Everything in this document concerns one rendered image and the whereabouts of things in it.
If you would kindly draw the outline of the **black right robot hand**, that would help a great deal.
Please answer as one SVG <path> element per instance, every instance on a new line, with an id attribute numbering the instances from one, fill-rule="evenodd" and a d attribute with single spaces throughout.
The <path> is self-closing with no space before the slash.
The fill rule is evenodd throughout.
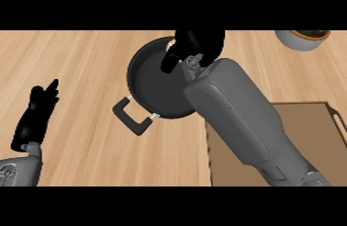
<path id="1" fill-rule="evenodd" d="M 222 51 L 224 31 L 219 29 L 177 30 L 174 44 L 166 50 L 159 70 L 171 73 L 179 61 L 196 54 L 202 55 L 199 65 L 208 67 Z"/>

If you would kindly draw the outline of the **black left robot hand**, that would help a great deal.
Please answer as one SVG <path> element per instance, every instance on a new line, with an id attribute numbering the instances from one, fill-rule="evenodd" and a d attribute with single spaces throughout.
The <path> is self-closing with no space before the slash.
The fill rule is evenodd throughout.
<path id="1" fill-rule="evenodd" d="M 30 142 L 42 143 L 47 123 L 54 110 L 57 98 L 57 79 L 47 88 L 39 85 L 30 88 L 24 113 L 19 119 L 10 149 L 23 152 L 21 146 Z"/>

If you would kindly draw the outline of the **grey plant pot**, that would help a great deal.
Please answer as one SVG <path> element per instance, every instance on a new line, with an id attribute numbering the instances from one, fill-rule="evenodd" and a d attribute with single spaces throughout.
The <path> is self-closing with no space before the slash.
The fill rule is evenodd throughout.
<path id="1" fill-rule="evenodd" d="M 281 44 L 295 51 L 312 51 L 327 39 L 330 31 L 326 30 L 320 37 L 309 37 L 296 30 L 275 30 L 274 36 Z"/>

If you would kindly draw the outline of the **brown wooden tray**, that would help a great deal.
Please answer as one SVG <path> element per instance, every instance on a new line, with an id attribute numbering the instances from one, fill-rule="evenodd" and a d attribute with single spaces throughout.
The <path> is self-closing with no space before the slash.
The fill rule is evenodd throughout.
<path id="1" fill-rule="evenodd" d="M 206 125 L 206 150 L 212 186 L 347 186 L 347 125 L 324 102 L 230 108 Z"/>

